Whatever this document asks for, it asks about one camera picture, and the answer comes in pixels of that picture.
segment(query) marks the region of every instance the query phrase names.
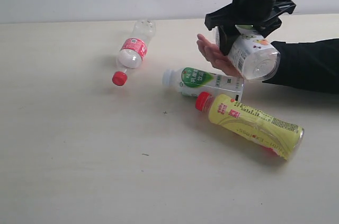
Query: yellow label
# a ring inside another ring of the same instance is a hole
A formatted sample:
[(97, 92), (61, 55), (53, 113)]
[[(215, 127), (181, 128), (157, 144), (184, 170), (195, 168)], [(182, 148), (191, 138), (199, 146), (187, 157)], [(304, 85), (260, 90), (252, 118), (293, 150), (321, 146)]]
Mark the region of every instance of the yellow label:
[(271, 148), (284, 159), (289, 159), (304, 133), (298, 125), (281, 121), (225, 94), (216, 97), (208, 118), (214, 124)]

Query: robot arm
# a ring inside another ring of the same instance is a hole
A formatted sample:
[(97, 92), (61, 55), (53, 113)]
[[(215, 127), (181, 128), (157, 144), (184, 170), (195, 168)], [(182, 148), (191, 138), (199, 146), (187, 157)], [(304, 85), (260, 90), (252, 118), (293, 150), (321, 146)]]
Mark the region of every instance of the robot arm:
[(218, 27), (220, 50), (227, 55), (240, 33), (236, 25), (252, 25), (265, 38), (278, 29), (279, 16), (292, 14), (296, 5), (291, 0), (233, 0), (231, 4), (206, 15), (209, 30)]

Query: bottle label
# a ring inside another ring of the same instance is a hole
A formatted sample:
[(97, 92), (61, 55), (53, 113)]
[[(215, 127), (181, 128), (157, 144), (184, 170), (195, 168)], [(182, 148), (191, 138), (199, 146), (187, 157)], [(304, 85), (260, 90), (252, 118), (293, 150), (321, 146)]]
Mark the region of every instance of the bottle label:
[(190, 67), (182, 71), (181, 80), (181, 94), (194, 97), (199, 96), (202, 92), (214, 95), (225, 93), (240, 100), (244, 86), (244, 80), (241, 78), (221, 76)]
[(142, 40), (135, 39), (135, 38), (127, 39), (125, 43), (123, 44), (121, 50), (123, 49), (130, 49), (130, 50), (137, 52), (142, 60), (144, 59), (147, 53), (146, 44)]
[(304, 133), (298, 125), (281, 121), (224, 94), (215, 98), (209, 120), (247, 140), (271, 148), (284, 159), (289, 159)]
[(244, 61), (247, 56), (260, 51), (274, 48), (267, 39), (258, 33), (250, 25), (236, 26), (240, 37), (234, 42), (228, 58), (232, 64), (241, 72), (243, 70)]

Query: white bottle cap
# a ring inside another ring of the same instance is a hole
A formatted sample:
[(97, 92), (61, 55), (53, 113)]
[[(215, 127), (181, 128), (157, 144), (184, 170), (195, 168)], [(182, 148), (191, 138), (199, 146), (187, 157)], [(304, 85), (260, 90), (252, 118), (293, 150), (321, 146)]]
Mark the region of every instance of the white bottle cap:
[(163, 86), (170, 87), (173, 70), (167, 69), (163, 74)]

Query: bottle cap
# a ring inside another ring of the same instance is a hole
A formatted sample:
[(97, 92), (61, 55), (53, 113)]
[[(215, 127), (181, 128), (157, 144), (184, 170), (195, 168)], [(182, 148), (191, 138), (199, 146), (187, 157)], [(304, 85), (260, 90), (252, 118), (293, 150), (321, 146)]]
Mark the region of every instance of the bottle cap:
[(122, 71), (117, 71), (114, 73), (114, 76), (112, 78), (112, 82), (116, 85), (122, 86), (127, 81), (127, 75)]
[(197, 101), (195, 102), (195, 108), (199, 111), (203, 111), (207, 99), (211, 96), (208, 92), (202, 92), (199, 94)]
[(171, 83), (172, 70), (167, 69), (163, 74), (163, 86), (169, 87)]

